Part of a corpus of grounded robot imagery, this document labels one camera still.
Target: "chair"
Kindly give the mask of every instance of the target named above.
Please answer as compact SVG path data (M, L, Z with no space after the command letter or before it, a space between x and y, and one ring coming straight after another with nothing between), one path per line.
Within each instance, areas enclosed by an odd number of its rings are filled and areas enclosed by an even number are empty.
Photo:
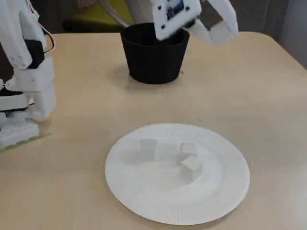
M128 22L133 23L125 0L110 0L110 5ZM98 0L77 0L78 11L63 22L70 33L116 33L123 26L114 20Z

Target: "white plastic part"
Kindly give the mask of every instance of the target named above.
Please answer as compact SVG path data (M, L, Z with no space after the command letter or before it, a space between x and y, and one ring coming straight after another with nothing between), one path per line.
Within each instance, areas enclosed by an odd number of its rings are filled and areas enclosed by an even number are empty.
M140 161L156 161L158 141L155 139L140 140L140 151L138 159Z
M23 122L26 119L30 119L31 116L28 112L28 109L24 110L24 111L17 111L17 112L13 112L13 114L10 116L9 119L13 119L15 120L15 122Z
M0 111L22 109L28 106L25 94L0 97Z
M236 12L229 0L208 0L224 21L214 25L209 31L197 19L194 26L188 30L204 42L221 45L238 35Z
M180 167L181 178L187 183L192 183L201 175L202 162L197 157L190 156L181 162Z
M196 145L194 143L182 143L180 153L177 155L177 163L181 164L190 156L197 157Z
M0 0L0 43L14 68L26 69L32 58L24 39L41 41L47 47L44 33L32 16L25 0Z
M25 92L25 94L28 99L33 98L35 102L34 106L28 108L28 112L31 113L31 117L35 121L47 119L57 104L53 80L45 90L41 92Z
M30 122L10 124L0 131L0 148L16 145L20 141L26 141L38 136L39 128L37 124Z
M17 86L17 79L14 75L11 79L6 81L5 88L9 91L19 91Z
M14 75L18 90L35 102L35 106L28 110L32 118L36 121L47 119L56 106L52 57L46 55L37 69L15 69Z
M153 22L158 40L169 38L186 23L201 14L200 0L183 0L184 9L171 19L167 18L167 9L178 4L180 0L154 0Z
M6 115L5 113L0 113L0 128L5 124L6 122Z
M54 79L54 67L52 57L45 56L45 60L37 69L14 69L17 88L19 91L40 92L46 89Z

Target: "wire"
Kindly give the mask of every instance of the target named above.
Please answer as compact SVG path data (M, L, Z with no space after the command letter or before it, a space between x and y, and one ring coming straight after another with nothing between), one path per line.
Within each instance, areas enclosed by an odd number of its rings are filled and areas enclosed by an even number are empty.
M43 29L43 31L49 36L50 40L51 40L51 43L52 43L52 48L50 50L47 50L45 51L44 53L50 53L52 52L53 50L55 50L56 48L56 41L55 39L53 38L52 34L45 28L43 27L43 25L41 23L38 22L38 18L39 18L39 15L37 13L37 11L34 9L32 3L30 0L27 0L26 1L27 4L28 4L28 7L30 8L31 12L37 17L37 23L39 24L39 26Z
M35 106L34 99L30 98L30 100L29 100L29 107L33 107L33 106Z

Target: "grey wall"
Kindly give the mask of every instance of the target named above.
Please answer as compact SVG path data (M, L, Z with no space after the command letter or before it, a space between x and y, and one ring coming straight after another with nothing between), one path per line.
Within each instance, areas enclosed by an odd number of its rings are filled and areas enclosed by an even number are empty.
M290 0L281 44L307 68L307 0Z

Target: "plate rim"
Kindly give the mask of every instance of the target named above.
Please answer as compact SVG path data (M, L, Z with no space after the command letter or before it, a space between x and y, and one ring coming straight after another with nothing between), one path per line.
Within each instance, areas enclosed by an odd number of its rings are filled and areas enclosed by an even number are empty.
M207 218L206 221L202 221L202 222L197 222L197 221L194 221L193 223L192 222L187 222L187 223L174 223L174 222L171 222L171 221L165 221L165 219L160 219L160 220L157 220L157 219L153 219L153 218L149 218L149 217L146 217L144 216L144 214L142 213L139 213L135 210L131 210L127 204L125 204L125 202L119 200L116 195L114 194L114 192L112 191L111 187L110 187L110 183L108 181L108 176L107 176L107 163L108 163L108 160L109 160L109 155L110 153L112 152L112 150L114 150L114 148L120 144L120 142L122 140L124 140L125 138L128 138L130 135L134 134L135 132L139 132L139 131L142 131L144 129L148 129L148 128L151 128L151 127L173 127L173 126L181 126L181 127L189 127L189 128L193 128L193 129L198 129L198 130L202 130L202 131L205 131L205 132L210 132L212 133L213 135L215 135L216 137L222 139L223 141L227 142L228 144L230 144L231 146L233 146L238 153L241 154L242 156L242 159L244 160L245 164L246 164L246 176L247 176L247 180L246 180L246 186L245 188L242 190L242 193L241 193L241 198L240 199L236 199L234 201L234 204L232 206L230 206L229 208L227 208L224 212L220 212L218 215L216 215L214 218ZM189 125L189 124L180 124L180 123L155 123L155 124L150 124L150 125L146 125L146 126L142 126L138 129L135 129L129 133L127 133L126 135L124 135L123 137L121 137L120 139L118 139L116 141L116 143L112 146L112 148L110 149L107 157L106 157L106 161L105 161L105 177L106 177L106 182L107 182L107 185L109 187L109 190L111 191L112 195L125 207L127 208L128 210L130 210L131 212L133 212L134 214L138 215L138 216L141 216L145 219L149 219L151 221L155 221L155 222L159 222L159 223L163 223L163 224L169 224L169 225L178 225L178 226L192 226L192 225L199 225L199 224L204 224L204 223L208 223L208 222L212 222L214 220L217 220L217 219L220 219L226 215L228 215L229 213L231 213L232 211L234 211L241 203L242 201L245 199L248 191L249 191L249 186L250 186L250 169L249 169L249 166L248 166L248 163L244 157L244 155L242 154L242 152L235 146L233 145L229 140L227 140L226 138L224 138L223 136L221 136L220 134L217 134L216 132L214 131L211 131L209 129L206 129L204 127L200 127L200 126L194 126L194 125Z

